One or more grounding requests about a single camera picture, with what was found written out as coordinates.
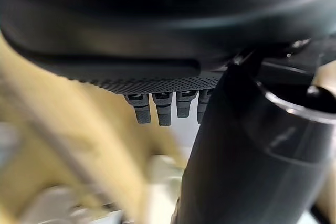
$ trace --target knurled textured surface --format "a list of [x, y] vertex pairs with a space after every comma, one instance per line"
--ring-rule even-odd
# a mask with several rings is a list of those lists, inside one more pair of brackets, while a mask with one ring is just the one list
[[170, 126], [172, 124], [171, 114], [158, 114], [159, 126]]
[[187, 118], [189, 116], [189, 108], [177, 109], [178, 118]]
[[137, 117], [136, 120], [138, 123], [150, 123], [151, 122], [151, 113], [149, 110], [147, 111], [135, 111]]
[[148, 94], [215, 88], [221, 74], [179, 79], [91, 80], [90, 83], [117, 94]]

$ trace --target circular opening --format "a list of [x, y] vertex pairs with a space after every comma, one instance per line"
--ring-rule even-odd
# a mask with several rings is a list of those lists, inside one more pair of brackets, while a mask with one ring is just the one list
[[336, 99], [328, 90], [315, 87], [308, 92], [307, 85], [272, 84], [266, 88], [277, 97], [312, 110], [336, 113]]

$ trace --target black plastic housing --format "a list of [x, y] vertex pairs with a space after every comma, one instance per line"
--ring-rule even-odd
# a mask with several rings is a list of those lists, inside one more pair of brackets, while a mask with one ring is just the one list
[[271, 90], [287, 100], [240, 66], [228, 68], [201, 123], [174, 224], [295, 224], [312, 205], [332, 160], [336, 99], [322, 88], [312, 97], [307, 86], [295, 95]]

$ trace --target tan plastic part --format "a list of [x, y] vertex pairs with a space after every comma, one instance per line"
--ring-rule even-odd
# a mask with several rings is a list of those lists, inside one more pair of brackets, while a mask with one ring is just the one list
[[[336, 61], [320, 67], [314, 84], [328, 89], [336, 96]], [[336, 224], [336, 160], [317, 200], [317, 206], [331, 224]]]

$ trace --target cylindrical black tube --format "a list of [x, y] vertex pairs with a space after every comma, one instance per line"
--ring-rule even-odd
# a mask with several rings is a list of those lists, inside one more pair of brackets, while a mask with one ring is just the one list
[[302, 86], [270, 90], [228, 68], [183, 175], [174, 224], [295, 224], [311, 206], [332, 156], [336, 100], [322, 88], [311, 96]]

